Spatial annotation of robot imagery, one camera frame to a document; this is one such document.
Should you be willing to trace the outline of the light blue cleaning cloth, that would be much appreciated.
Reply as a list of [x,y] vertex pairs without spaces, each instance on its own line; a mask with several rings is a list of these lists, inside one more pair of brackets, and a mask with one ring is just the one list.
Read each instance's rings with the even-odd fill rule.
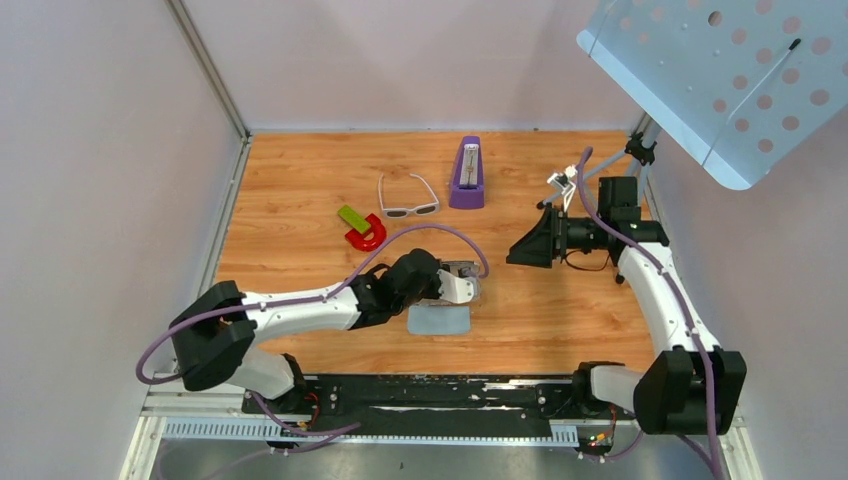
[[407,331],[419,336],[464,335],[471,331],[471,312],[464,306],[412,306]]

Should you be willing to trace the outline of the white frame sunglasses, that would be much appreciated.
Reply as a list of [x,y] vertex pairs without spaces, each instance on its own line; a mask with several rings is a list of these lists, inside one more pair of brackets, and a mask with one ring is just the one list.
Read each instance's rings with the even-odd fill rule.
[[434,188],[415,173],[410,173],[405,180],[381,175],[377,198],[380,211],[387,219],[429,216],[441,210],[441,201]]

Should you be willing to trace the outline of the flag pattern glasses case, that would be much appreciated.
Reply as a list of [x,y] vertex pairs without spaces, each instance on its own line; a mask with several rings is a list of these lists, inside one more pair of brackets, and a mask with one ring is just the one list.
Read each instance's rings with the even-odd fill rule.
[[472,303],[482,293],[480,266],[472,261],[446,261],[420,304],[454,306]]

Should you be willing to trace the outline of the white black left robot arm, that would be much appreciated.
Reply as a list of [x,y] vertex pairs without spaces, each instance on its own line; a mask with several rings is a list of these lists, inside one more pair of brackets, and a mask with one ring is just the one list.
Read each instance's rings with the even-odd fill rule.
[[394,264],[357,274],[348,285],[262,295],[242,292],[233,280],[204,292],[170,324],[180,379],[188,391],[224,383],[267,398],[283,413],[306,400],[300,367],[292,356],[271,355],[259,344],[317,330],[355,330],[387,323],[423,300],[441,299],[447,271],[423,249]]

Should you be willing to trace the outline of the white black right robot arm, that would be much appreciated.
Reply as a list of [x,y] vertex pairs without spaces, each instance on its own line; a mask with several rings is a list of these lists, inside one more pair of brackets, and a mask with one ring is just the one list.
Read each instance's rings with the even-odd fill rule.
[[596,212],[571,217],[553,199],[536,205],[539,221],[506,256],[513,265],[550,268],[576,251],[606,252],[628,283],[649,328],[656,358],[643,373],[616,362],[583,362],[573,376],[571,403],[584,417],[613,404],[635,416],[649,435],[724,435],[730,429],[747,365],[724,349],[679,283],[670,241],[642,216],[633,177],[603,177]]

